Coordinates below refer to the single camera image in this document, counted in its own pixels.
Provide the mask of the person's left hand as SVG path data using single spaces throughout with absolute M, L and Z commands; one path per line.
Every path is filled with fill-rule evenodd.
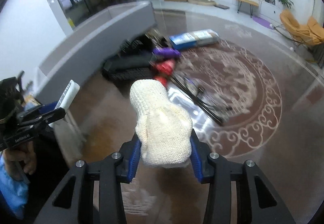
M 24 163 L 22 167 L 24 174 L 31 175 L 36 170 L 36 154 L 32 141 L 23 143 L 16 149 L 5 149 L 3 159 L 6 172 L 16 181 L 22 180 L 22 173 L 20 173 L 16 163 L 21 161 Z

